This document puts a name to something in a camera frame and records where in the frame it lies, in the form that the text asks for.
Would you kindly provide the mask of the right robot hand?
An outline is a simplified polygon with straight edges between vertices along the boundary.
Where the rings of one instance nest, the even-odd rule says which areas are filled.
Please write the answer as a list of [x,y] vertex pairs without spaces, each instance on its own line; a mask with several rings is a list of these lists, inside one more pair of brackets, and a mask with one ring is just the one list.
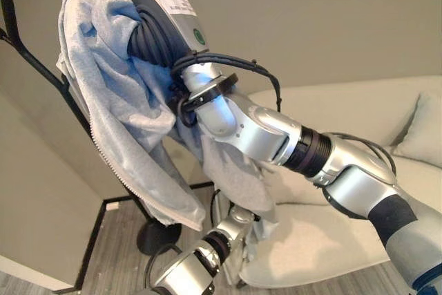
[[128,54],[172,68],[193,51],[208,49],[198,16],[189,0],[131,0],[140,22],[131,33]]

